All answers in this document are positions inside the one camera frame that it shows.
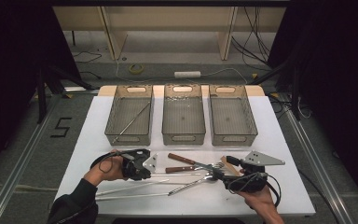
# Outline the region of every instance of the metal rail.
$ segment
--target metal rail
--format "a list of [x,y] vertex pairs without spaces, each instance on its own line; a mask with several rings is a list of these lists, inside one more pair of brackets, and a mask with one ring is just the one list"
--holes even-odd
[[287,112],[286,114],[290,120],[290,123],[292,124],[294,131],[296,132],[296,135],[301,143],[301,146],[303,147],[308,157],[308,160],[310,161],[310,165],[313,171],[315,172],[319,183],[322,186],[325,197],[327,198],[328,202],[330,202],[333,211],[337,216],[339,223],[340,224],[353,223],[353,220],[351,219],[351,216],[348,212],[348,209],[346,208],[345,203],[342,201],[341,197],[337,192],[335,185],[333,184],[328,173],[324,169],[324,165],[319,159],[319,156],[315,151],[315,148],[313,147],[310,139],[308,138],[308,135],[304,127],[302,126],[301,121],[297,121],[291,111]]
[[54,110],[56,104],[60,101],[60,95],[53,95],[51,98],[51,102],[48,104],[48,113],[46,114],[45,118],[42,120],[41,123],[37,124],[30,140],[28,141],[25,149],[22,151],[19,160],[17,161],[13,171],[11,172],[10,176],[8,177],[6,183],[0,190],[0,217],[2,216],[5,208],[10,200],[14,189],[16,188],[17,184],[19,183],[22,174],[24,173],[25,168],[29,160],[31,159],[34,150],[36,149],[37,144],[46,130],[46,126],[48,124],[50,115]]

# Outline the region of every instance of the wire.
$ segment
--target wire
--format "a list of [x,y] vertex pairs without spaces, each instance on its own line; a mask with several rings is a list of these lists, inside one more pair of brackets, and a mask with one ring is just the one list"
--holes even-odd
[[257,57],[255,54],[253,54],[250,50],[246,49],[245,46],[242,46],[234,37],[232,37],[232,41],[233,41],[233,47],[239,51],[241,54],[242,54],[242,60],[243,62],[249,66],[249,67],[252,67],[252,68],[255,68],[255,69],[259,69],[259,70],[263,70],[263,71],[270,71],[270,69],[262,69],[262,68],[257,68],[257,67],[253,67],[251,66],[250,64],[248,64],[246,61],[245,61],[245,58],[244,56],[248,57],[248,58],[253,58],[253,59],[256,59],[258,61],[260,61],[261,63],[263,63],[264,65],[268,66],[269,65],[267,64],[267,62],[263,61],[262,59],[260,59],[259,57]]
[[[118,68],[119,68],[118,60],[116,60],[116,64],[117,64],[117,69],[116,69],[115,77],[117,77],[117,78],[119,78],[121,80],[129,81],[129,82],[143,83],[143,82],[148,82],[148,81],[157,81],[157,80],[169,81],[169,80],[177,80],[177,79],[179,79],[179,80],[186,80],[186,81],[189,81],[189,82],[200,84],[199,82],[194,81],[194,80],[190,80],[190,79],[187,79],[187,78],[177,78],[177,77],[172,77],[172,78],[151,78],[151,79],[146,79],[146,80],[131,80],[131,79],[127,79],[127,78],[118,76]],[[215,74],[227,71],[227,70],[235,71],[243,79],[243,81],[245,82],[245,85],[248,84],[248,81],[246,80],[246,78],[238,70],[236,70],[235,68],[224,68],[224,69],[221,69],[219,71],[216,71],[216,72],[213,72],[213,73],[210,73],[210,74],[206,74],[206,75],[201,75],[201,76],[202,77],[212,76],[212,75],[215,75]]]
[[286,109],[279,117],[277,117],[277,119],[280,119],[284,114],[286,114],[288,111],[290,111],[290,109]]
[[277,192],[277,190],[274,187],[272,187],[272,185],[268,181],[266,181],[267,186],[272,190],[272,192],[274,192],[275,197],[277,198],[277,201],[275,202],[275,207],[278,207],[279,203],[281,202],[281,198],[282,198],[281,185],[279,184],[278,180],[275,177],[273,177],[272,175],[268,175],[268,176],[271,177],[272,179],[274,179],[278,185],[279,193]]
[[92,73],[92,72],[80,72],[80,73],[88,73],[88,74],[92,74],[93,76],[97,77],[98,79],[102,79],[102,77],[97,76],[95,73]]
[[321,195],[322,199],[324,200],[324,202],[327,204],[328,208],[330,209],[331,213],[333,214],[334,216],[334,219],[336,220],[336,223],[339,224],[339,221],[338,221],[338,217],[337,215],[334,213],[334,210],[333,210],[333,207],[331,206],[330,202],[327,200],[327,198],[324,196],[324,194],[322,193],[321,190],[319,190],[318,187],[316,187],[316,185],[310,180],[309,177],[307,177],[302,171],[300,171],[298,168],[297,168],[298,172],[304,176],[308,182],[316,189],[316,191],[318,191],[318,193]]
[[201,75],[201,76],[202,77],[208,77],[208,76],[212,76],[212,75],[215,75],[215,74],[227,71],[227,70],[234,70],[236,73],[238,73],[238,75],[240,75],[240,77],[243,79],[243,81],[245,81],[245,85],[248,84],[248,81],[246,80],[246,78],[239,71],[237,71],[235,68],[225,68],[225,69],[219,70],[217,72],[213,72],[213,73],[206,74],[206,75]]
[[103,164],[103,161],[106,161],[107,159],[110,159],[111,157],[113,157],[112,154],[109,154],[109,155],[103,157],[103,159],[101,159],[101,161],[98,164],[98,169],[100,169],[100,171],[103,172],[104,174],[107,174],[112,170],[112,168],[113,168],[113,160],[110,160],[110,167],[109,167],[109,169],[107,171],[103,170],[103,168],[101,168],[101,165]]
[[271,104],[279,104],[281,106],[281,109],[279,109],[278,111],[274,110],[275,114],[281,113],[283,111],[283,107],[287,104],[290,104],[290,102],[283,102],[280,101],[277,97],[273,96],[271,93],[266,93],[267,97],[271,100],[273,100],[273,102],[271,102]]
[[103,56],[102,54],[99,54],[99,53],[91,53],[91,52],[88,52],[88,51],[81,51],[80,53],[74,54],[74,55],[72,55],[72,56],[75,58],[75,57],[77,57],[77,56],[79,56],[80,54],[83,54],[83,53],[88,53],[88,54],[92,54],[92,55],[97,55],[97,57],[96,57],[96,58],[93,58],[93,59],[91,59],[91,60],[85,61],[85,62],[75,62],[75,63],[89,63],[89,62],[95,61],[95,60],[97,60],[97,59],[99,59],[99,58],[101,58],[101,57]]
[[261,53],[262,57],[264,58],[264,60],[266,61],[267,59],[266,59],[265,55],[269,56],[269,54],[267,53],[267,51],[269,52],[269,49],[264,44],[264,42],[261,38],[261,34],[258,32],[258,27],[260,25],[260,19],[259,19],[260,7],[255,7],[255,22],[253,25],[252,25],[251,19],[249,17],[248,11],[246,10],[246,7],[244,7],[243,9],[245,10],[246,17],[248,19],[249,24],[251,25],[251,28],[252,28],[250,35],[252,33],[255,34],[260,53]]
[[308,115],[304,115],[300,108],[300,101],[301,101],[301,98],[298,99],[298,102],[297,102],[298,112],[300,112],[301,116],[304,117],[305,119],[309,119],[310,115],[312,114],[312,111],[310,110],[310,113]]
[[254,174],[251,174],[251,175],[244,175],[244,176],[241,176],[240,178],[237,178],[237,179],[233,180],[232,182],[230,182],[230,183],[227,185],[228,191],[229,191],[230,193],[232,193],[232,194],[236,194],[236,193],[235,193],[234,191],[232,191],[232,189],[231,189],[232,184],[234,184],[235,182],[238,182],[238,181],[240,181],[240,180],[250,178],[250,179],[244,184],[244,186],[240,189],[240,191],[243,190],[243,189],[245,189],[245,187],[251,182],[251,180],[253,180],[253,179],[257,176],[257,174],[258,174],[258,173],[254,173]]

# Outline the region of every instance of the black sleeve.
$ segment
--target black sleeve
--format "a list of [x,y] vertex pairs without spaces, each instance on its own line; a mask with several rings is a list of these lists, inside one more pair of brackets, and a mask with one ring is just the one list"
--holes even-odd
[[85,179],[81,179],[74,192],[62,195],[51,207],[48,224],[53,223],[94,223],[98,215],[95,203],[97,188]]

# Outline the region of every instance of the power strip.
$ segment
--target power strip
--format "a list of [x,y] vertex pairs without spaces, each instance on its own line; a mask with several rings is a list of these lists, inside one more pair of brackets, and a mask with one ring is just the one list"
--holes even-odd
[[176,78],[184,78],[184,77],[201,77],[200,71],[192,71],[192,72],[175,72]]

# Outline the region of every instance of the translucent gray bin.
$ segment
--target translucent gray bin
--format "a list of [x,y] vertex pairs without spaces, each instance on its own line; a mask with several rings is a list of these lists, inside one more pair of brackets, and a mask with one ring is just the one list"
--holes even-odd
[[213,146],[249,147],[257,128],[245,86],[209,87]]
[[162,137],[164,145],[203,144],[205,119],[200,85],[165,85]]
[[117,86],[105,135],[112,146],[149,146],[153,86]]

